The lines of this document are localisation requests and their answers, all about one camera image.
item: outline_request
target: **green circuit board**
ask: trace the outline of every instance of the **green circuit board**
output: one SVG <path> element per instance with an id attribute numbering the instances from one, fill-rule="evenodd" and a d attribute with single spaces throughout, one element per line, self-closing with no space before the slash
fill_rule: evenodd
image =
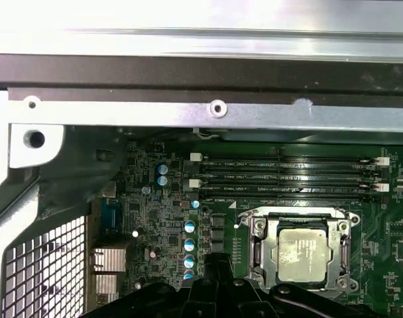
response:
<path id="1" fill-rule="evenodd" d="M 210 156 L 217 158 L 224 168 L 201 172 L 194 168 L 197 162 L 189 161 L 190 153 L 206 155 L 206 162 L 213 160 Z M 282 160 L 281 171 L 285 170 L 283 175 L 275 173 L 272 186 L 270 180 L 262 180 L 270 174 L 270 166 L 263 164 L 269 156 Z M 378 157 L 388 158 L 389 164 L 367 162 Z M 340 162 L 333 162 L 336 158 L 348 164 L 339 166 Z M 366 162 L 365 167 L 350 160 Z M 312 167 L 318 168 L 317 174 L 300 177 Z M 355 176 L 349 171 L 352 168 L 363 173 Z M 236 184 L 228 176 L 234 174 L 240 178 Z M 217 178 L 222 184 L 194 190 L 188 188 L 191 178 Z M 388 191 L 371 191 L 371 184 L 377 182 L 388 184 Z M 265 205 L 340 207 L 361 217 L 351 240 L 351 277 L 359 282 L 359 289 L 337 300 L 403 317 L 403 146 L 200 141 L 141 147 L 130 142 L 117 183 L 118 196 L 111 202 L 121 206 L 120 231 L 131 237 L 136 228 L 144 229 L 127 253 L 123 293 L 135 290 L 141 278 L 147 284 L 161 281 L 179 288 L 185 273 L 203 274 L 203 256 L 212 250 L 229 253 L 235 276 L 246 276 L 248 229 L 236 229 L 238 214 L 245 210 Z M 194 231 L 186 230 L 188 221 L 193 221 Z M 195 244 L 190 252 L 184 246 L 188 241 Z M 154 248 L 158 251 L 152 258 Z M 192 268 L 184 266 L 188 255 Z"/>

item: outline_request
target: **screw hole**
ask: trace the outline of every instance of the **screw hole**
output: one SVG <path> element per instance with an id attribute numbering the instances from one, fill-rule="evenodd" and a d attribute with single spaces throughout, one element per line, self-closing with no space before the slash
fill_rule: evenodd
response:
<path id="1" fill-rule="evenodd" d="M 29 131 L 25 134 L 24 143 L 34 149 L 41 148 L 45 143 L 45 136 L 40 131 Z"/>

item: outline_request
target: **white plastic tab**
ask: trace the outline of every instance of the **white plastic tab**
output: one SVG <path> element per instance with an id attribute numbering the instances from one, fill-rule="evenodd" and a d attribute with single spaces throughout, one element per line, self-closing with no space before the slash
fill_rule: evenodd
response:
<path id="1" fill-rule="evenodd" d="M 200 179 L 189 179 L 188 186 L 189 187 L 201 187 L 202 181 Z"/>
<path id="2" fill-rule="evenodd" d="M 375 184 L 375 189 L 377 192 L 389 192 L 390 185 L 389 184 Z"/>
<path id="3" fill-rule="evenodd" d="M 375 164 L 377 166 L 384 166 L 388 167 L 390 165 L 390 158 L 389 157 L 378 157 L 375 158 Z"/>
<path id="4" fill-rule="evenodd" d="M 203 160 L 203 155 L 199 152 L 192 152 L 190 154 L 190 161 L 199 162 Z"/>

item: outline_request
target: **ram slot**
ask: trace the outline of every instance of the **ram slot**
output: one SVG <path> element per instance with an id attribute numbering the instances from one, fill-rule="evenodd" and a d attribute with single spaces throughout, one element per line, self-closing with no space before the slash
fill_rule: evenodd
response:
<path id="1" fill-rule="evenodd" d="M 235 171 L 240 172 L 277 172 L 288 170 L 321 170 L 321 173 L 346 174 L 356 171 L 369 170 L 375 171 L 375 166 L 358 165 L 348 162 L 334 163 L 312 163 L 299 162 L 287 163 L 278 161 L 204 161 L 198 162 L 201 172 L 208 173 L 212 171 Z"/>
<path id="2" fill-rule="evenodd" d="M 201 179 L 209 184 L 275 184 L 277 182 L 318 182 L 338 183 L 338 184 L 359 184 L 373 183 L 375 178 L 365 177 L 362 174 L 256 174 L 256 173 L 241 173 L 241 172 L 214 172 L 211 174 L 195 174 L 194 179 Z"/>
<path id="3" fill-rule="evenodd" d="M 373 164 L 374 158 L 366 157 L 332 157 L 332 156 L 283 156 L 283 155 L 247 155 L 247 154 L 204 154 L 206 160 L 230 160 L 230 161 L 269 161 L 281 162 L 344 162 L 358 164 Z"/>

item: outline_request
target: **black plastic part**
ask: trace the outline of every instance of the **black plastic part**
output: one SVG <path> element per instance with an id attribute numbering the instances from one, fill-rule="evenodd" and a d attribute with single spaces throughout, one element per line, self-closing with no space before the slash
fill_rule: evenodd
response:
<path id="1" fill-rule="evenodd" d="M 393 91 L 403 94 L 403 64 L 0 54 L 0 87 L 167 87 L 252 91 Z"/>
<path id="2" fill-rule="evenodd" d="M 269 295 L 277 301 L 287 312 L 295 314 L 314 315 L 323 318 L 349 318 L 349 317 L 385 317 L 373 311 L 359 311 L 355 307 L 348 307 L 324 298 L 316 293 L 304 290 L 291 284 L 279 284 L 274 286 Z"/>
<path id="3" fill-rule="evenodd" d="M 256 282 L 233 277 L 230 255 L 212 253 L 205 259 L 205 276 L 193 279 L 190 288 L 182 287 L 176 292 L 166 284 L 151 284 L 83 317 L 384 317 L 366 306 L 344 306 L 290 284 L 280 284 L 267 295 L 254 287 Z"/>

